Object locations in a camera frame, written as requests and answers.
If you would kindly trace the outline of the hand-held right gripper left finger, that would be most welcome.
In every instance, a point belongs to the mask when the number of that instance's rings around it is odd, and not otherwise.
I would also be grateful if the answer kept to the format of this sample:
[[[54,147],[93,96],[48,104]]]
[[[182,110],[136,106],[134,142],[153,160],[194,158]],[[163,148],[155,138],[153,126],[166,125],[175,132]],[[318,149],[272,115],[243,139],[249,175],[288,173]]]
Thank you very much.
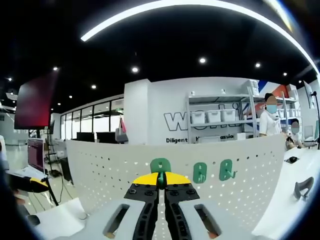
[[[89,217],[81,240],[151,240],[158,220],[158,172],[138,177],[122,199]]]

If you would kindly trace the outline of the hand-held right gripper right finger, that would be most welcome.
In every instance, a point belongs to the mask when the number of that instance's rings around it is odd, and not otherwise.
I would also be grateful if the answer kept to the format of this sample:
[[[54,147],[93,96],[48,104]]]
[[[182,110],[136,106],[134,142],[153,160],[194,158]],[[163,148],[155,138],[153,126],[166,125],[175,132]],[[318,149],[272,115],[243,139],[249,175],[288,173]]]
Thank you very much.
[[[191,181],[172,172],[163,174],[165,220],[173,240],[250,240],[221,209],[201,200]]]

